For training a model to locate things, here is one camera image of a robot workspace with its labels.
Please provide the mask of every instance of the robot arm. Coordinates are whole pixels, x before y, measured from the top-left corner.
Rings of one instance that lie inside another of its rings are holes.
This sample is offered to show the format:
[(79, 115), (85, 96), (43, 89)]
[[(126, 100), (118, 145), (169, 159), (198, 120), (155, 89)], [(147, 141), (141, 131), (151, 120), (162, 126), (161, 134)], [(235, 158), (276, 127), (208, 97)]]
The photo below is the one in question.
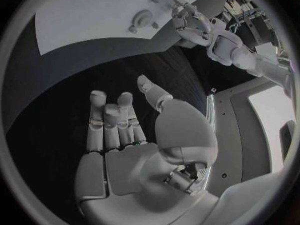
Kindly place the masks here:
[[(172, 20), (178, 35), (195, 44), (206, 47), (207, 55), (212, 60), (225, 66), (231, 64), (246, 70), (257, 77), (264, 76), (284, 88), (291, 97), (291, 71), (288, 67), (273, 62), (266, 57), (249, 51), (242, 40), (234, 33), (226, 30), (226, 24), (213, 18), (210, 24), (205, 16), (184, 0), (174, 0)], [(188, 27), (187, 18), (197, 20), (197, 28)]]

